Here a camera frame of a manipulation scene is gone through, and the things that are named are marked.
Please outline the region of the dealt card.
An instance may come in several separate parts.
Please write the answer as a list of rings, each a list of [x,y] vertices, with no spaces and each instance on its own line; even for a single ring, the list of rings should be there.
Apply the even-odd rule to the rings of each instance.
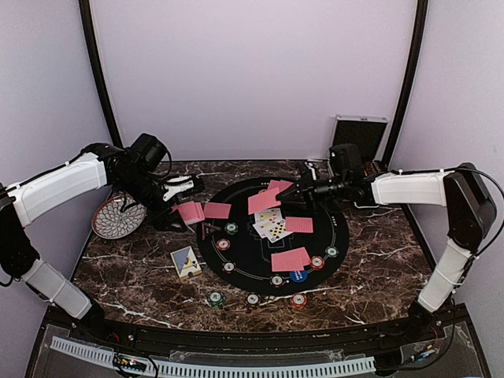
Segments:
[[[228,219],[231,208],[228,203],[207,202],[203,211],[206,219]]]
[[[279,192],[287,190],[291,187],[293,183],[287,180],[270,180],[269,185],[267,187],[268,190],[272,190],[275,188],[279,189]]]
[[[302,271],[310,265],[311,258],[305,247],[288,250],[271,255],[271,268],[273,272]]]

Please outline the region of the red back card deck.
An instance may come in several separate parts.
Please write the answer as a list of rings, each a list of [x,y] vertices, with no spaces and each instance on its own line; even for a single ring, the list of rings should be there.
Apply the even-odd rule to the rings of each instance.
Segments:
[[[172,210],[179,212],[186,225],[196,224],[205,220],[205,214],[200,202],[185,202],[173,206]]]

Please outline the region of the green chips mat edge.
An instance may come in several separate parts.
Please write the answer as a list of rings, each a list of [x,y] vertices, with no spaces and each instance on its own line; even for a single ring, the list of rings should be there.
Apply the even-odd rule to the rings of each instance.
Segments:
[[[328,246],[325,250],[325,253],[330,258],[336,258],[339,255],[338,249],[334,246]]]

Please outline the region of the two of hearts card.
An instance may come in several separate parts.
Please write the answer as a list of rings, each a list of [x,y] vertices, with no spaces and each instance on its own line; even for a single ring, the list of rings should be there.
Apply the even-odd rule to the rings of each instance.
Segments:
[[[282,217],[280,208],[265,209],[254,214],[254,219],[256,223],[265,221],[275,221]]]

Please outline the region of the red 5 chips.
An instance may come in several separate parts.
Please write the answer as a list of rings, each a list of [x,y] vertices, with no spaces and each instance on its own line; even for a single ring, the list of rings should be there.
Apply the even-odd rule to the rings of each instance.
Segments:
[[[216,241],[216,248],[219,251],[228,250],[231,247],[231,242],[228,239],[219,239]]]
[[[325,260],[320,256],[313,256],[310,260],[310,267],[313,270],[321,270],[325,265]]]

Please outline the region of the green chips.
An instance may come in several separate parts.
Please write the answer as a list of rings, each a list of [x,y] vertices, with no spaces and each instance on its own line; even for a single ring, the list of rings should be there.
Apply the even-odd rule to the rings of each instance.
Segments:
[[[235,235],[239,231],[239,226],[235,222],[229,222],[224,226],[224,230],[229,235]]]

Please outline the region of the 100 chips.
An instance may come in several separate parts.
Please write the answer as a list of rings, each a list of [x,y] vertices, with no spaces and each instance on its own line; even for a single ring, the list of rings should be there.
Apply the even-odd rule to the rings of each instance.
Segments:
[[[269,282],[273,287],[282,287],[284,285],[284,278],[279,275],[274,275],[270,277]]]

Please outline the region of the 100 chips mat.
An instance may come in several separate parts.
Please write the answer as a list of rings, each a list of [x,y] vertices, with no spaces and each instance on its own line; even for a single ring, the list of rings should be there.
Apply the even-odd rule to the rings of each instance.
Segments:
[[[227,274],[230,274],[235,271],[235,264],[233,262],[225,262],[222,266],[222,270]]]

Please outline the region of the red 5 chip stack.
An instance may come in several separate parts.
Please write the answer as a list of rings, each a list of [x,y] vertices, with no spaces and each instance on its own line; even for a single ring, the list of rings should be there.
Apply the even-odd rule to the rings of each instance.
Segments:
[[[301,310],[306,307],[308,298],[303,293],[296,293],[291,297],[291,307],[296,310]]]

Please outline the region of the green chip stack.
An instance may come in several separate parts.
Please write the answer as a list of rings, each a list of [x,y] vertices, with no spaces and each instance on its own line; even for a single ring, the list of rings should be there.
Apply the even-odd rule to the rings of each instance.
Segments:
[[[213,308],[221,308],[226,301],[225,295],[220,291],[211,291],[207,296],[209,305]]]

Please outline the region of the black orange 100 chip stack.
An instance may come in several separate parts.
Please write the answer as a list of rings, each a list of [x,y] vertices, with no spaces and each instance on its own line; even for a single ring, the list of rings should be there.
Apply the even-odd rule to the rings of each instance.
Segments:
[[[245,303],[249,307],[255,307],[260,304],[261,297],[255,293],[248,294],[246,297]]]

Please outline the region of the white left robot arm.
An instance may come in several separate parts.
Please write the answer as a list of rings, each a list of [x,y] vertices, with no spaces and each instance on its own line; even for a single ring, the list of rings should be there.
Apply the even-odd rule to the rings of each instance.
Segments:
[[[25,228],[84,193],[112,186],[144,206],[152,214],[156,230],[184,232],[187,227],[174,207],[180,196],[200,193],[205,185],[195,174],[155,173],[168,153],[161,141],[146,133],[126,148],[92,143],[54,169],[1,188],[3,272],[81,321],[81,332],[94,343],[105,343],[111,336],[110,324],[100,317],[101,307],[40,257]]]

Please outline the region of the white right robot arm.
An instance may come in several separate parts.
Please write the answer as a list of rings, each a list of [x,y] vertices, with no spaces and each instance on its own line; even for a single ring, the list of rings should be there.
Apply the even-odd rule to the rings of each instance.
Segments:
[[[303,164],[299,179],[276,200],[314,207],[326,198],[337,198],[360,207],[407,204],[447,210],[447,245],[411,306],[418,312],[402,323],[407,340],[421,340],[432,329],[429,314],[462,285],[473,262],[489,246],[485,238],[497,216],[497,206],[485,184],[489,175],[471,163],[448,169],[388,171],[378,161],[363,163],[358,147],[351,143],[330,149],[329,166],[332,176],[321,179],[311,164]]]

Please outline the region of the wrapped brown 100 chip roll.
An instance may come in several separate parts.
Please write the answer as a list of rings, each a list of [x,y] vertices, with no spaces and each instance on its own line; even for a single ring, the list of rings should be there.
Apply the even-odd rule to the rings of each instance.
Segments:
[[[384,172],[383,165],[380,161],[371,161],[364,164],[365,176],[377,176]]]

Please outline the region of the aluminium poker case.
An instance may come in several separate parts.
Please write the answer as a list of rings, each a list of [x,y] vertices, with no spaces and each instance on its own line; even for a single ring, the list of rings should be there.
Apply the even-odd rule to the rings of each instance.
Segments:
[[[380,161],[379,159],[376,158],[376,155],[382,142],[382,139],[384,137],[387,124],[388,120],[385,117],[338,115],[335,117],[335,129],[334,132],[332,133],[332,145],[329,147],[329,149],[336,145],[351,143],[358,146],[363,165],[366,162]],[[386,165],[382,161],[380,162],[383,165],[384,169],[383,173],[385,173]],[[329,150],[328,150],[328,169],[330,175],[332,176],[333,172],[329,168]],[[379,175],[369,176],[369,179],[372,182],[378,176]],[[376,207],[376,206],[377,204],[375,203],[374,197],[372,195],[371,206],[358,206],[358,207]]]

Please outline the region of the floral ceramic plate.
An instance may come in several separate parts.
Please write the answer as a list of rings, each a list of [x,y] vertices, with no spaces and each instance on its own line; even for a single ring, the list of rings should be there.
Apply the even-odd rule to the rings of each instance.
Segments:
[[[146,207],[131,195],[116,195],[97,209],[91,227],[102,239],[122,239],[142,224],[146,213]]]

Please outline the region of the triangular all in marker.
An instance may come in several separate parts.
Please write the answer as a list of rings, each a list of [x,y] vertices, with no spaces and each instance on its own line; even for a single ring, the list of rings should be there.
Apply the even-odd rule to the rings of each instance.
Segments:
[[[208,222],[202,222],[202,240],[205,240],[211,235],[220,231],[221,231],[220,227],[215,226]]]

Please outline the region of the yellow card box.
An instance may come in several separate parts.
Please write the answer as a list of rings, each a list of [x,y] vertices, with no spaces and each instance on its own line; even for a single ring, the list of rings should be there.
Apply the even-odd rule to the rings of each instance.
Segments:
[[[202,273],[202,267],[191,246],[173,251],[170,256],[176,269],[177,276],[181,281],[189,280]]]

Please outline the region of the blue small blind button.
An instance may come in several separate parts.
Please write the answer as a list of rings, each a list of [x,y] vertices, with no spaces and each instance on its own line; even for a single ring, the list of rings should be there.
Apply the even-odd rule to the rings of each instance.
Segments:
[[[290,272],[289,277],[292,282],[300,284],[307,280],[308,272],[305,270]]]

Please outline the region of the round black poker mat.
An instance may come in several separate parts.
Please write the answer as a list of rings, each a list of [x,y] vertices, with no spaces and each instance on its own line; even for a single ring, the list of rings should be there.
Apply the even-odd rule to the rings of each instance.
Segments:
[[[317,210],[299,209],[286,205],[281,206],[285,217],[311,217],[313,233],[293,233],[276,243],[262,239],[254,230],[254,216],[248,214],[247,200],[259,191],[266,189],[271,177],[247,179],[234,183],[215,194],[210,201],[232,205],[227,220],[211,219],[204,222],[221,228],[205,240],[202,240],[202,223],[197,226],[197,243],[200,254],[207,266],[219,277],[234,287],[259,295],[283,296],[306,291],[331,278],[343,263],[349,246],[349,229],[341,209],[336,205],[317,204]],[[235,235],[225,232],[224,226],[235,222],[239,231]],[[231,247],[225,251],[216,248],[216,241],[228,239]],[[338,249],[339,255],[330,258],[325,250],[328,246]],[[325,260],[321,270],[313,270],[310,265],[303,270],[308,272],[307,280],[294,283],[290,280],[290,272],[273,272],[271,255],[296,248],[305,247],[309,256],[320,256]],[[235,271],[227,274],[222,270],[225,262],[233,262]],[[273,287],[269,280],[271,276],[284,278],[282,287]]]

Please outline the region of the black frame post right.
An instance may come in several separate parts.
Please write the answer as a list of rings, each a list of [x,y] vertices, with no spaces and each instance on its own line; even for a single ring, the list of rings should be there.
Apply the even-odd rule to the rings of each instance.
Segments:
[[[385,165],[389,165],[391,163],[395,148],[398,143],[398,138],[402,130],[403,122],[406,117],[406,111],[409,105],[410,95],[413,90],[413,84],[417,73],[417,66],[424,38],[427,13],[428,0],[418,0],[402,86],[399,93],[389,136],[387,138],[387,144],[385,146],[384,154],[382,157],[382,162]]]

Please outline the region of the black frame post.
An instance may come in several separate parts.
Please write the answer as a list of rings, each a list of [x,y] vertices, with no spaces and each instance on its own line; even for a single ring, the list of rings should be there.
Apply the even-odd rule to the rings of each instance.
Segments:
[[[113,104],[109,96],[106,77],[98,48],[98,40],[95,32],[91,2],[88,0],[79,0],[78,6],[84,40],[87,48],[87,56],[90,62],[91,72],[94,79],[94,86],[98,95],[102,114],[106,122],[107,132],[111,139],[111,143],[116,147],[123,148],[124,144],[120,136],[120,130],[118,128],[117,120],[113,111]]]
[[[398,143],[398,138],[402,130],[403,122],[406,117],[406,111],[409,105],[410,95],[413,90],[413,84],[417,73],[417,66],[424,38],[427,13],[428,0],[418,0],[402,86],[399,93],[389,136],[387,138],[387,144],[385,146],[384,154],[382,157],[382,162],[385,165],[389,165],[391,163],[395,148]]]

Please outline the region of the black frame post left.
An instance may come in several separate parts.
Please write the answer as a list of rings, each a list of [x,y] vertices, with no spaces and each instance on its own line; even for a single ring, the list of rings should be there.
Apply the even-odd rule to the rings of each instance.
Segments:
[[[98,95],[102,114],[106,122],[107,132],[111,139],[111,143],[116,147],[123,148],[124,144],[120,136],[120,130],[118,128],[117,120],[113,111],[113,104],[109,96],[106,77],[98,48],[98,40],[95,32],[91,2],[88,0],[79,0],[78,6],[84,40],[87,48],[87,56],[90,62],[91,72],[94,79],[94,86]]]

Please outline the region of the black front table rail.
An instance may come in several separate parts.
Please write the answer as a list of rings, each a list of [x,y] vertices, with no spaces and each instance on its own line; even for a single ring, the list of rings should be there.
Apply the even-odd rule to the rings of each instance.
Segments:
[[[110,330],[108,343],[122,351],[279,354],[343,349],[387,354],[409,343],[443,345],[450,339],[451,325],[469,318],[463,305],[443,307],[427,325],[419,326],[404,314],[389,317],[372,302],[365,302],[364,308],[378,314],[378,319],[366,323],[356,313],[346,314],[314,300],[302,309],[280,300],[259,306],[233,302],[221,308],[187,302],[159,317],[111,303],[106,305],[105,323]]]

